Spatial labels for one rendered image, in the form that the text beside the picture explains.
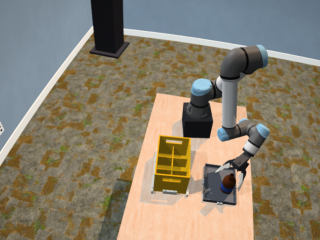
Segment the brown glass bottle with blue label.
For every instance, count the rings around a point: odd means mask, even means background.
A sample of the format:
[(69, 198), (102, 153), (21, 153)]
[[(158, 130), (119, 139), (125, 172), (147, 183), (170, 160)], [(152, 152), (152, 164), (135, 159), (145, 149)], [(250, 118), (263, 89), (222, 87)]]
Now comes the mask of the brown glass bottle with blue label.
[(223, 178), (223, 181), (220, 186), (220, 190), (224, 194), (230, 194), (233, 191), (236, 184), (236, 179), (234, 176), (235, 175), (231, 173), (230, 175), (227, 175)]

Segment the yellow divided crate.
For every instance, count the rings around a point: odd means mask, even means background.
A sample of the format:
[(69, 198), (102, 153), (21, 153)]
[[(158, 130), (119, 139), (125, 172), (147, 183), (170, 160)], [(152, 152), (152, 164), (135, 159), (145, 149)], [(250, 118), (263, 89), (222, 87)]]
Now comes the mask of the yellow divided crate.
[[(182, 143), (166, 142), (182, 141)], [(186, 165), (189, 168), (186, 171)], [(191, 173), (191, 145), (176, 138), (158, 141), (153, 191), (177, 191), (186, 194)]]

